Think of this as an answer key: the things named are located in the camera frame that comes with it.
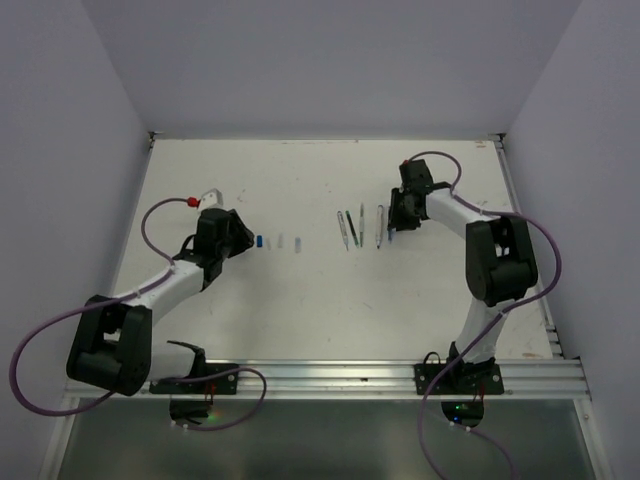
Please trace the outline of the clear grey pen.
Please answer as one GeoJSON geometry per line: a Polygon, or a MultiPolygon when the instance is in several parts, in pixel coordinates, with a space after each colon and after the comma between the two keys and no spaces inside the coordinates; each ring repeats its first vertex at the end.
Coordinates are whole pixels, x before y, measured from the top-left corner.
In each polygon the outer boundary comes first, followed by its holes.
{"type": "Polygon", "coordinates": [[[364,233],[365,233],[365,208],[364,203],[359,207],[359,223],[358,223],[358,239],[360,248],[364,246],[364,233]]]}

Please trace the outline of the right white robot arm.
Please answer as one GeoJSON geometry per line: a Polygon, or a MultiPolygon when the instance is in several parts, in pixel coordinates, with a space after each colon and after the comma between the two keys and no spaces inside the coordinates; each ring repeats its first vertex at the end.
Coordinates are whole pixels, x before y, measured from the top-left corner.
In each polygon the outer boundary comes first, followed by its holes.
{"type": "Polygon", "coordinates": [[[465,242],[465,279],[472,301],[451,343],[445,379],[454,391],[468,392],[481,380],[479,366],[495,361],[508,309],[538,282],[527,221],[460,198],[452,184],[433,179],[422,159],[404,161],[399,173],[401,186],[391,190],[387,230],[413,231],[433,220],[465,242]]]}

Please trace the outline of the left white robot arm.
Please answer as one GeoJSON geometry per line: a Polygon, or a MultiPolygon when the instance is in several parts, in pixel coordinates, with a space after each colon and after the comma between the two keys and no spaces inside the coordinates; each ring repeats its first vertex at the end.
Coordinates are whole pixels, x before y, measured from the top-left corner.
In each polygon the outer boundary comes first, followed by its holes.
{"type": "Polygon", "coordinates": [[[203,210],[192,246],[172,258],[148,291],[131,291],[124,300],[95,295],[87,301],[67,359],[67,376],[125,396],[146,382],[177,384],[189,393],[201,390],[212,373],[204,349],[176,340],[157,343],[154,326],[207,289],[226,260],[253,246],[254,234],[235,210],[203,210]]]}

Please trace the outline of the green barrel pen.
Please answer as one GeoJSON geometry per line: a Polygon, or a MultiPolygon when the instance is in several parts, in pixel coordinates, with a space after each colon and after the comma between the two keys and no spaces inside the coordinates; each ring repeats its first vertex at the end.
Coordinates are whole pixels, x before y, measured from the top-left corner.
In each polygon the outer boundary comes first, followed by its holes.
{"type": "Polygon", "coordinates": [[[351,213],[348,210],[345,210],[345,215],[346,215],[347,222],[348,222],[348,225],[349,225],[349,230],[350,230],[351,235],[353,237],[353,242],[354,242],[355,248],[359,248],[360,247],[360,240],[358,238],[358,233],[356,231],[356,228],[355,228],[351,213]]]}

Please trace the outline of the clear slim pen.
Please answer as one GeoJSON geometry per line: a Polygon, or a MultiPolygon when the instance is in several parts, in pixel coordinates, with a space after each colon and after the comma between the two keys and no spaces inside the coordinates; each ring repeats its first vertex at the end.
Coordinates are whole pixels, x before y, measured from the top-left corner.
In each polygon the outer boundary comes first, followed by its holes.
{"type": "Polygon", "coordinates": [[[339,229],[340,229],[342,241],[344,243],[346,251],[349,251],[349,237],[348,237],[348,232],[347,232],[347,228],[346,228],[343,212],[342,211],[337,211],[336,216],[337,216],[337,220],[338,220],[338,224],[339,224],[339,229]]]}

